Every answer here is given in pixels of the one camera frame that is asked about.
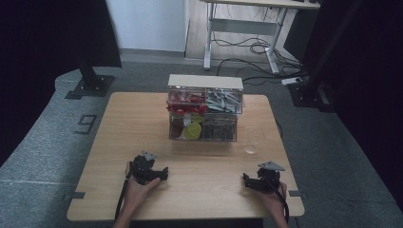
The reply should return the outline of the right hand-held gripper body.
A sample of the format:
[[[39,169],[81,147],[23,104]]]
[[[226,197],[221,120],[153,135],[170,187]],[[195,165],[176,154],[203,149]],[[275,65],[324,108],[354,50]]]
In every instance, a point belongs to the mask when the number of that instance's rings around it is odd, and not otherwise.
[[[259,164],[258,190],[263,193],[274,193],[280,188],[280,171],[284,168],[273,161]]]

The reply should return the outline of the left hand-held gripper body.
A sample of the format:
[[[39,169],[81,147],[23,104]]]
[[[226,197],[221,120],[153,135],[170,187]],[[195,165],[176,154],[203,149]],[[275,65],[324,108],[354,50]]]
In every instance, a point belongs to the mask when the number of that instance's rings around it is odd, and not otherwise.
[[[138,155],[130,164],[130,175],[141,185],[145,185],[149,181],[153,181],[158,174],[152,169],[156,155],[142,151],[142,155]]]

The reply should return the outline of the person's right hand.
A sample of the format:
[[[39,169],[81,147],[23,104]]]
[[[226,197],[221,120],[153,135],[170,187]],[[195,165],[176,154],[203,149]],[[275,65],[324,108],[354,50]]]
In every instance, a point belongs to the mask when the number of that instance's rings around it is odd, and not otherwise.
[[[264,194],[257,192],[257,195],[261,198],[263,205],[272,217],[284,216],[284,206],[276,193]]]

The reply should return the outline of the person's left hand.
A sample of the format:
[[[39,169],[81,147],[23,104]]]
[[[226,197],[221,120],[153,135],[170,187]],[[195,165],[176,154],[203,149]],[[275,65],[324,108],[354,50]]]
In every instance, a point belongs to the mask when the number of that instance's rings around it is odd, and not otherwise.
[[[137,180],[129,173],[131,163],[126,164],[125,172],[128,175],[128,183],[125,190],[124,206],[138,207],[146,199],[148,193],[157,186],[160,182],[160,178],[156,178],[145,185],[137,183]]]

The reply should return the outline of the clear drinking glass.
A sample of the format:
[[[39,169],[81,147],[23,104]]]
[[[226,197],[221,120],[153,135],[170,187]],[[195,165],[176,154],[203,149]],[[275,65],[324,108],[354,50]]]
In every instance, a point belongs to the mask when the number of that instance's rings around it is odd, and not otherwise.
[[[253,155],[259,151],[259,145],[264,141],[264,133],[258,128],[248,129],[244,143],[247,154]]]

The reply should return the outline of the brown round pods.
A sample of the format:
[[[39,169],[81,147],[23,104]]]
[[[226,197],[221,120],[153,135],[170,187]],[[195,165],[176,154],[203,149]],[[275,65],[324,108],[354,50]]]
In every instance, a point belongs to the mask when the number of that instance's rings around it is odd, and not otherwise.
[[[183,120],[181,118],[172,119],[170,124],[170,137],[172,139],[179,138],[182,135],[183,129]]]

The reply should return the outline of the pile of dark packets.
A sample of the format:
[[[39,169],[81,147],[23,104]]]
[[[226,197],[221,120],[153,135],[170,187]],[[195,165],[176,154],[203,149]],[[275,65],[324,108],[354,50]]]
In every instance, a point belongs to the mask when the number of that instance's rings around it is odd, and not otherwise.
[[[209,141],[234,142],[237,139],[235,123],[206,123],[202,138]]]

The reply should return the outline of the pile of red packets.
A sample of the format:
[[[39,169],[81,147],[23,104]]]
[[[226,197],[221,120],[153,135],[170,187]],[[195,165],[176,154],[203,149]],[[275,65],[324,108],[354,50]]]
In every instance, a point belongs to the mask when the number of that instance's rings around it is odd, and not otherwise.
[[[170,91],[166,103],[167,110],[177,114],[202,114],[207,110],[202,92]]]

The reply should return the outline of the clear organizer box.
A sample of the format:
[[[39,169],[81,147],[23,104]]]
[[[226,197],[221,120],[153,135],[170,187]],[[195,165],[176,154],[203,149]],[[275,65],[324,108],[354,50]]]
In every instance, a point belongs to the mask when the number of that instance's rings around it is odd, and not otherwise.
[[[171,140],[237,140],[243,108],[241,78],[171,74],[167,88]]]

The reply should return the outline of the pile of grey packets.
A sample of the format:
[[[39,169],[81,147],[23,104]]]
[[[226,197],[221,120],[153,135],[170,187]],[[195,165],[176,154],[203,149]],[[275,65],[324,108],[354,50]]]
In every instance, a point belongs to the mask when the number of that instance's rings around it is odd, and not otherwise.
[[[213,113],[240,114],[242,112],[242,92],[239,90],[210,90],[206,93],[208,111]]]

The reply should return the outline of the black stand with square base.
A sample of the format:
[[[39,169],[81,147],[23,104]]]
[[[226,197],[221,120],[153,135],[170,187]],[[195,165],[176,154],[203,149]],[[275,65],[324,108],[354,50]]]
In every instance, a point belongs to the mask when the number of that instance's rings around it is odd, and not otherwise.
[[[82,79],[77,86],[69,91],[66,99],[81,100],[83,97],[104,97],[114,81],[110,75],[97,75],[85,58],[79,54],[77,64],[82,75]]]

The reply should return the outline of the black stand with block base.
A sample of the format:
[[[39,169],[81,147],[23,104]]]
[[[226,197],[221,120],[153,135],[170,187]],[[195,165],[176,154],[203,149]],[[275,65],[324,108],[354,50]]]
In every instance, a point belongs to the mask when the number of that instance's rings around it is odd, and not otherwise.
[[[319,10],[300,9],[285,47],[291,50],[307,73],[306,83],[289,85],[294,106],[332,111],[330,87],[323,84],[336,45],[363,0],[316,0]]]

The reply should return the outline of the white power strip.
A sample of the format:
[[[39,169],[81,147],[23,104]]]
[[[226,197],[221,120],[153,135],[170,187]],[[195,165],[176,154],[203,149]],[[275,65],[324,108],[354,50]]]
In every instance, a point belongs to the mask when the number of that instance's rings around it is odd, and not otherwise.
[[[302,83],[302,79],[300,77],[294,77],[294,78],[288,78],[288,79],[281,80],[281,84],[283,86],[297,84],[297,83]]]

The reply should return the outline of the black curtain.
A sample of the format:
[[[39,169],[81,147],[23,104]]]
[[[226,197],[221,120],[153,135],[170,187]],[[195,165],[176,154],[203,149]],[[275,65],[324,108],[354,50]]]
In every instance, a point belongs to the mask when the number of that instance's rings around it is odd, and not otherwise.
[[[0,0],[0,166],[81,64],[122,65],[106,0]]]
[[[323,84],[403,211],[403,0],[362,1]]]

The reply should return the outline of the white metal frame desk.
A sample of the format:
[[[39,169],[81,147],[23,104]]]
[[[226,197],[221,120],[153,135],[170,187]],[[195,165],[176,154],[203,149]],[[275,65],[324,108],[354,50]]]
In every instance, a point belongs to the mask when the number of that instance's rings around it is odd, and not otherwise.
[[[203,69],[211,68],[212,33],[229,32],[242,34],[268,35],[272,37],[270,46],[265,50],[269,66],[274,74],[279,74],[276,56],[274,53],[278,38],[289,9],[292,10],[319,10],[317,0],[201,0],[207,4],[207,36],[204,48]],[[235,19],[222,19],[214,16],[217,4],[239,5],[253,7],[267,7],[279,9],[278,19],[275,22],[257,22]]]

